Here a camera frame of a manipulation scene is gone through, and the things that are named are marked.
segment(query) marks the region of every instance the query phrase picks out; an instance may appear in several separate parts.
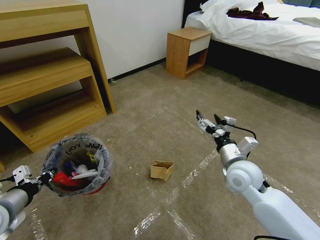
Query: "drawer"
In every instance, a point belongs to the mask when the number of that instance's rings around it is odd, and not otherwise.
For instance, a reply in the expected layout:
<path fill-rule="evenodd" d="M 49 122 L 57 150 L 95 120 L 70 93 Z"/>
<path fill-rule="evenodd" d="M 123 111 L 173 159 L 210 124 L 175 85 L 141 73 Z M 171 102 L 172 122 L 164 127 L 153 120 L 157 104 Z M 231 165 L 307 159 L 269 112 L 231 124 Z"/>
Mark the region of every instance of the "drawer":
<path fill-rule="evenodd" d="M 88 27 L 84 10 L 0 20 L 0 42 Z"/>
<path fill-rule="evenodd" d="M 195 40 L 192 40 L 190 42 L 189 56 L 197 52 L 200 52 L 203 49 L 208 48 L 209 42 L 210 42 L 210 36 L 211 35 L 206 35 L 206 36 L 197 38 Z"/>

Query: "white pillow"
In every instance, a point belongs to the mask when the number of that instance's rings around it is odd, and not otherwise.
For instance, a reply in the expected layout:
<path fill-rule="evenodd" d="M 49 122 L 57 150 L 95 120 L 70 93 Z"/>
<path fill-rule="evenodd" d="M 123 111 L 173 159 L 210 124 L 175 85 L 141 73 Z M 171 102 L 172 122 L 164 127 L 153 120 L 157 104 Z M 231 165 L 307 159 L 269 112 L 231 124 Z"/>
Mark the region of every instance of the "white pillow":
<path fill-rule="evenodd" d="M 203 12 L 208 10 L 212 5 L 215 4 L 221 4 L 222 2 L 226 3 L 226 5 L 233 5 L 234 7 L 238 7 L 240 10 L 246 10 L 247 8 L 250 7 L 255 7 L 258 5 L 259 2 L 263 2 L 263 5 L 268 5 L 268 4 L 275 4 L 277 3 L 277 0 L 209 0 L 205 2 L 204 4 L 200 4 L 200 8 Z"/>

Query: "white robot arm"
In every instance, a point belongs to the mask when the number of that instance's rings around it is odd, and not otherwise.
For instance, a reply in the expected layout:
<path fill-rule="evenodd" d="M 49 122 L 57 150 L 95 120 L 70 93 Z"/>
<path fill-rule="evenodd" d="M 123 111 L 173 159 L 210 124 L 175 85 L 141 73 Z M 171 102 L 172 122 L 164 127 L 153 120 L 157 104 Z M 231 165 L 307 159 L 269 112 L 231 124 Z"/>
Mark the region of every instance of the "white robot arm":
<path fill-rule="evenodd" d="M 0 194 L 0 240 L 5 240 L 26 218 L 24 208 L 30 204 L 33 196 L 53 177 L 54 171 L 42 173 L 30 179 L 31 170 L 22 165 L 12 172 L 12 176 L 1 180 L 15 182 L 16 186 Z"/>
<path fill-rule="evenodd" d="M 314 221 L 285 193 L 272 188 L 256 164 L 247 161 L 250 151 L 258 145 L 256 137 L 245 137 L 236 144 L 229 138 L 232 128 L 238 128 L 234 126 L 236 119 L 221 120 L 216 115 L 215 119 L 217 124 L 204 119 L 197 110 L 198 126 L 212 134 L 217 143 L 228 189 L 247 199 L 258 221 L 274 239 L 320 239 L 320 228 Z"/>

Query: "trash can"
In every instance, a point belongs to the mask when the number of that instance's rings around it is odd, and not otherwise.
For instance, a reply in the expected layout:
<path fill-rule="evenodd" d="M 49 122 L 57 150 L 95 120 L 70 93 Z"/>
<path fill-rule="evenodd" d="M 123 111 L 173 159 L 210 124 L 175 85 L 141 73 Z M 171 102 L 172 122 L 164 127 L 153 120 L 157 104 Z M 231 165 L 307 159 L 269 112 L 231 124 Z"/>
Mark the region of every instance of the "trash can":
<path fill-rule="evenodd" d="M 56 171 L 48 187 L 59 196 L 93 194 L 109 180 L 112 164 L 103 142 L 81 133 L 54 144 L 44 161 L 43 171 Z"/>

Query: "black bed frame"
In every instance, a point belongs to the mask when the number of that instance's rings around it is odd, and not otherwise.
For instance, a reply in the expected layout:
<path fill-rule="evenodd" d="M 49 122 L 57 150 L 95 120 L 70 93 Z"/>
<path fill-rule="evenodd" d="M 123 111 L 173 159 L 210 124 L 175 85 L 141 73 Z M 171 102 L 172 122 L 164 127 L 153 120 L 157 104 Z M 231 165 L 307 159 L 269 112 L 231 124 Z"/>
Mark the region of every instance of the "black bed frame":
<path fill-rule="evenodd" d="M 185 0 L 182 27 L 206 0 Z M 206 65 L 266 87 L 282 95 L 320 105 L 320 71 L 210 40 Z"/>

